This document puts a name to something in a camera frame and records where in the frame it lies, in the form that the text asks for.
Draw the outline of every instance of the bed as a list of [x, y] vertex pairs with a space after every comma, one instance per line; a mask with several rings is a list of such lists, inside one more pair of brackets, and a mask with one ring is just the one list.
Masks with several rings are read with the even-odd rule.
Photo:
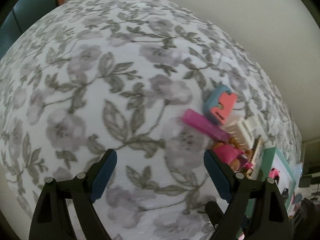
[[167, 0], [71, 0], [15, 42], [0, 78], [0, 162], [29, 217], [46, 177], [71, 179], [113, 148], [116, 170], [94, 204], [113, 239], [207, 239], [212, 225], [197, 211], [227, 203], [202, 161], [213, 142], [180, 117], [201, 113], [219, 84], [238, 95], [235, 113], [258, 116], [265, 147], [300, 161], [299, 130], [259, 64]]

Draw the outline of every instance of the silver screw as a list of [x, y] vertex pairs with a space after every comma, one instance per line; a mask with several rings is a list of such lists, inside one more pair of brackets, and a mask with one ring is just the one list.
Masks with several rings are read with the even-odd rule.
[[77, 175], [77, 178], [78, 178], [78, 179], [84, 179], [84, 178], [85, 178], [85, 173], [84, 173], [84, 172], [80, 172], [80, 173]]
[[46, 178], [44, 179], [44, 182], [50, 184], [51, 182], [53, 182], [53, 177], [46, 177]]
[[243, 175], [241, 172], [237, 172], [237, 173], [236, 173], [236, 177], [237, 177], [238, 179], [243, 179], [243, 178], [244, 178], [244, 175]]
[[270, 184], [273, 184], [275, 182], [275, 180], [273, 178], [267, 178], [267, 182], [269, 182]]

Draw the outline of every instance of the magenta rectangular object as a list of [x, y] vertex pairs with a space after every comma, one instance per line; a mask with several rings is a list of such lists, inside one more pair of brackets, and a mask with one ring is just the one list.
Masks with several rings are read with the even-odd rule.
[[211, 123], [204, 116], [198, 114], [190, 108], [185, 111], [182, 117], [182, 121], [187, 125], [190, 125], [193, 128], [197, 129], [201, 133], [206, 134], [217, 142], [229, 142], [230, 134], [222, 130], [217, 125]]

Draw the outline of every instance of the teal box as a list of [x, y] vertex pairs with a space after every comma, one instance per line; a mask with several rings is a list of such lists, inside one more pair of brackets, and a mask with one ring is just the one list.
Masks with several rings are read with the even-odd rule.
[[[279, 191], [282, 194], [285, 188], [289, 189], [289, 198], [285, 202], [285, 208], [288, 210], [290, 206], [290, 202], [292, 200], [292, 196], [294, 193], [294, 189], [296, 187], [296, 180], [294, 178], [293, 172], [291, 171], [287, 161], [285, 160], [282, 153], [278, 148], [268, 148], [264, 150], [263, 159], [260, 167], [256, 167], [259, 170], [259, 174], [257, 180], [264, 181], [271, 171], [272, 168], [276, 168], [280, 171], [280, 179], [279, 179]], [[254, 206], [254, 199], [249, 199], [246, 215], [251, 216]]]

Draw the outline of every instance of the wall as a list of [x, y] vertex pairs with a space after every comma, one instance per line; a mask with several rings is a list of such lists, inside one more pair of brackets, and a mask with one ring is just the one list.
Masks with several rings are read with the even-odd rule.
[[303, 139], [320, 135], [320, 30], [300, 0], [171, 0], [242, 44], [281, 91]]

